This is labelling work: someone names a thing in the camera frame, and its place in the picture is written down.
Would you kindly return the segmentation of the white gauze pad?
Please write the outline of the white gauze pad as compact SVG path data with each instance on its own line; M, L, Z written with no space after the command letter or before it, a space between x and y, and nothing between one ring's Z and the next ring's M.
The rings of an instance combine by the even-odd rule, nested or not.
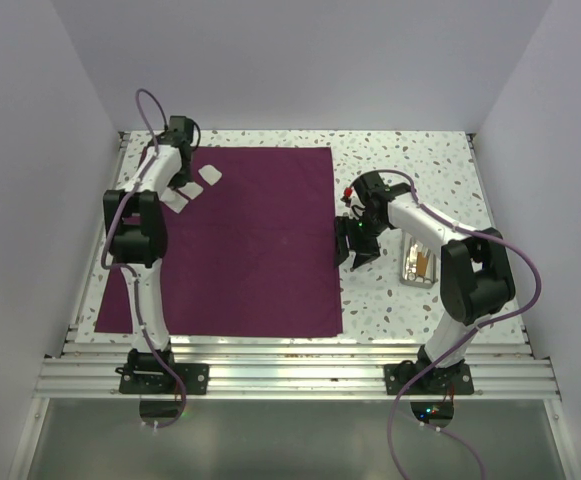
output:
M166 189L160 196L160 200L176 214L179 214L189 203L184 195L172 189Z
M222 172L210 164L202 166L198 174L210 186L216 185L222 178Z
M183 187L178 188L177 191L182 196L190 200L194 200L203 193L204 189L201 185L197 184L196 182L189 182Z

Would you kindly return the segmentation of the steel forceps scissors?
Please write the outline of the steel forceps scissors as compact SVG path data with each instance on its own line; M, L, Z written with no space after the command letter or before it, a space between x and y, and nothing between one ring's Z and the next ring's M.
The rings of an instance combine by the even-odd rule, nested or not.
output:
M414 239L410 239L404 250L404 277L408 281L417 279L418 246Z

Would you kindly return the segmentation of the steel instrument tray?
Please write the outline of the steel instrument tray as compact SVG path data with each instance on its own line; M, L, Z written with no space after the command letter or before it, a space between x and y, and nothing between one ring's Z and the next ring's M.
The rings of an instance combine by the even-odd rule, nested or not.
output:
M438 281L437 256L408 233L402 235L400 281L402 284L430 289Z

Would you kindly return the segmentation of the purple cloth mat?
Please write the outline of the purple cloth mat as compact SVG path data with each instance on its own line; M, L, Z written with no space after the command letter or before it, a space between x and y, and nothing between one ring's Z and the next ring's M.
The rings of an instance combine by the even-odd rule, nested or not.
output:
M214 185L163 211L160 271L173 335L331 338L343 330L335 181L326 147L202 147Z

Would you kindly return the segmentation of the orange bandage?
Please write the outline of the orange bandage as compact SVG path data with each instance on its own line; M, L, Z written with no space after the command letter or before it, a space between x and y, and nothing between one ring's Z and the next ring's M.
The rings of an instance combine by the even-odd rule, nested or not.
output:
M425 254L419 252L416 260L416 275L425 278L428 270L429 261L425 259Z

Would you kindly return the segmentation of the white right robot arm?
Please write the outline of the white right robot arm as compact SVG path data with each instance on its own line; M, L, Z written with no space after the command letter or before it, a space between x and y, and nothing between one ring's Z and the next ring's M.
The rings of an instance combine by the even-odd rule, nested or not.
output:
M335 264L352 257L357 270L377 260L379 236L387 230L409 234L437 257L444 313L415 369L419 387L434 393L450 382L450 368L464 361L479 323L512 301L516 287L497 230L472 231L420 202L411 181L389 185L382 173L366 172L345 188L342 202L349 213L335 218Z

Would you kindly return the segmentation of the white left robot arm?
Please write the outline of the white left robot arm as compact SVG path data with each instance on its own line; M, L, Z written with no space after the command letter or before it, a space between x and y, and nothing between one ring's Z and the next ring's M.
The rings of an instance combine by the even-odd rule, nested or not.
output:
M122 273L132 321L132 347L121 374L142 374L145 384L159 393L171 390L178 379L160 286L168 248L162 202L191 181L193 140L199 133L194 120L172 116L146 145L134 175L103 195L101 267Z

